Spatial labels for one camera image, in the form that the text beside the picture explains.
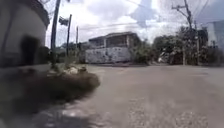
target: tree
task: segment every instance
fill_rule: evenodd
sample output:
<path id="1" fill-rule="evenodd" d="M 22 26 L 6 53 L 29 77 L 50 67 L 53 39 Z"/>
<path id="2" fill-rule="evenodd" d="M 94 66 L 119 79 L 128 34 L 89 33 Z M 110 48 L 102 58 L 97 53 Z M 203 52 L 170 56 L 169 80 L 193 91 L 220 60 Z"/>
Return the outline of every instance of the tree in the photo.
<path id="1" fill-rule="evenodd" d="M 175 36 L 159 36 L 154 39 L 152 49 L 154 51 L 155 59 L 157 60 L 161 53 L 170 54 L 173 51 L 176 37 Z"/>

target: bush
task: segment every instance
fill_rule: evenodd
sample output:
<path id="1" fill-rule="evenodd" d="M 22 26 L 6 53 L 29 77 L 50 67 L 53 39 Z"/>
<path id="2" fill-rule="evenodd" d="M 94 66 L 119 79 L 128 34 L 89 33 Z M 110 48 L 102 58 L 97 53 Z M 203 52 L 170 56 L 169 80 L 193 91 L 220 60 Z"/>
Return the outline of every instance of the bush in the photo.
<path id="1" fill-rule="evenodd" d="M 151 49 L 147 46 L 136 46 L 131 53 L 135 63 L 148 63 L 152 59 Z"/>
<path id="2" fill-rule="evenodd" d="M 32 115 L 53 105 L 86 98 L 100 85 L 97 75 L 88 72 L 73 75 L 28 73 L 23 73 L 24 93 L 14 101 L 15 114 Z"/>

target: utility pole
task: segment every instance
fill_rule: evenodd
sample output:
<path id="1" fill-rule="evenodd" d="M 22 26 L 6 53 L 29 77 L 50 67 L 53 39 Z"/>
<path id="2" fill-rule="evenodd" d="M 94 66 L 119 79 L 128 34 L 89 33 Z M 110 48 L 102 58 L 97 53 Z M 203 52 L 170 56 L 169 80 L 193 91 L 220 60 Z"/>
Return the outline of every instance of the utility pole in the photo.
<path id="1" fill-rule="evenodd" d="M 70 38 L 70 27 L 71 27 L 72 15 L 70 14 L 68 21 L 68 34 L 67 34 L 67 44 L 66 44 L 66 55 L 69 56 L 69 38 Z"/>
<path id="2" fill-rule="evenodd" d="M 197 64 L 199 65 L 200 61 L 200 56 L 199 56 L 199 52 L 200 52 L 200 42 L 199 42 L 199 36 L 198 36 L 198 28 L 197 28 L 197 22 L 196 20 L 194 21 L 195 24 L 195 31 L 196 31 L 196 42 L 197 42 Z"/>
<path id="3" fill-rule="evenodd" d="M 56 40 L 56 30 L 57 30 L 57 22 L 58 22 L 58 12 L 60 7 L 61 0 L 56 1 L 55 13 L 51 31 L 51 68 L 56 67 L 56 54 L 55 54 L 55 40 Z"/>
<path id="4" fill-rule="evenodd" d="M 182 12 L 180 9 L 186 9 L 187 14 L 185 14 L 184 12 Z M 190 41 L 191 43 L 193 42 L 193 29 L 192 29 L 192 14 L 191 11 L 189 9 L 189 5 L 187 3 L 187 0 L 184 0 L 184 6 L 181 5 L 177 5 L 176 7 L 172 7 L 172 9 L 177 10 L 178 12 L 180 12 L 183 16 L 186 17 L 188 24 L 189 24 L 189 36 L 190 36 Z M 183 65 L 186 65 L 186 42 L 183 44 Z"/>
<path id="5" fill-rule="evenodd" d="M 77 61 L 78 58 L 78 53 L 79 53 L 79 49 L 78 49 L 78 44 L 79 43 L 79 27 L 76 27 L 76 40 L 75 40 L 75 59 Z"/>

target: vegetation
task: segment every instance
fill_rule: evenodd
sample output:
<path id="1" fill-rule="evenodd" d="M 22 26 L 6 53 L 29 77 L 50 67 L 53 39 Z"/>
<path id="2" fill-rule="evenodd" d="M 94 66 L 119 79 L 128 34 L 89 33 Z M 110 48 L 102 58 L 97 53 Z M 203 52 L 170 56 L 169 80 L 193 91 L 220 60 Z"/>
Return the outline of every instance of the vegetation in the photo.
<path id="1" fill-rule="evenodd" d="M 221 50 L 213 45 L 208 46 L 208 37 L 205 30 L 198 31 L 199 53 L 197 52 L 197 40 L 192 38 L 190 41 L 189 29 L 181 27 L 175 36 L 159 36 L 156 37 L 152 44 L 152 51 L 156 60 L 163 55 L 168 55 L 167 63 L 182 64 L 183 63 L 183 48 L 185 48 L 186 64 L 197 65 L 220 63 L 223 60 Z"/>
<path id="2" fill-rule="evenodd" d="M 147 43 L 147 40 L 140 43 L 140 45 L 136 45 L 131 49 L 133 61 L 135 63 L 148 63 L 152 59 L 151 46 Z"/>
<path id="3" fill-rule="evenodd" d="M 13 113 L 33 115 L 54 105 L 81 100 L 90 96 L 100 85 L 95 74 L 85 68 L 78 73 L 40 73 L 33 69 L 14 74 L 22 95 L 13 103 Z"/>

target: two-story house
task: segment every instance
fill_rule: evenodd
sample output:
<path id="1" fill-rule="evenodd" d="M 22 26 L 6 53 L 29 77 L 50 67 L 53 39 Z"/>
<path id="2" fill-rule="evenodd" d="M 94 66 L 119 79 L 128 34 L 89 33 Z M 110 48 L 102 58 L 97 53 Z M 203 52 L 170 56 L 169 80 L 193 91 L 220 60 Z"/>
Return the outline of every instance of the two-story house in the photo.
<path id="1" fill-rule="evenodd" d="M 133 32 L 111 33 L 89 40 L 86 63 L 103 64 L 131 61 L 130 48 L 140 41 Z"/>

